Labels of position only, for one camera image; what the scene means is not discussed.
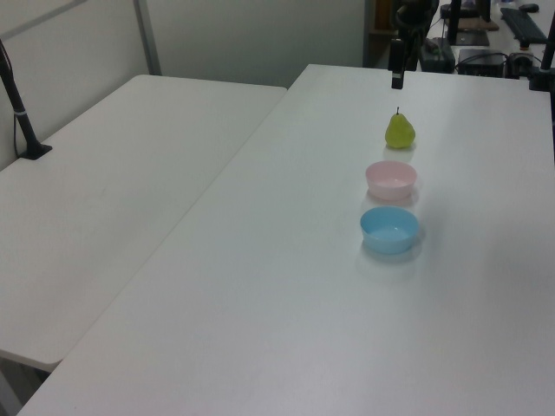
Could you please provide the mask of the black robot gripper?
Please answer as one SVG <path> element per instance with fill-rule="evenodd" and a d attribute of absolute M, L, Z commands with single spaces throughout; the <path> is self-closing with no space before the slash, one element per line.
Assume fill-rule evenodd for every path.
<path fill-rule="evenodd" d="M 429 32 L 438 9 L 435 0 L 400 1 L 395 10 L 395 26 L 401 39 L 392 39 L 389 49 L 388 70 L 393 89 L 402 89 L 404 71 L 408 65 L 408 43 L 423 39 Z"/>

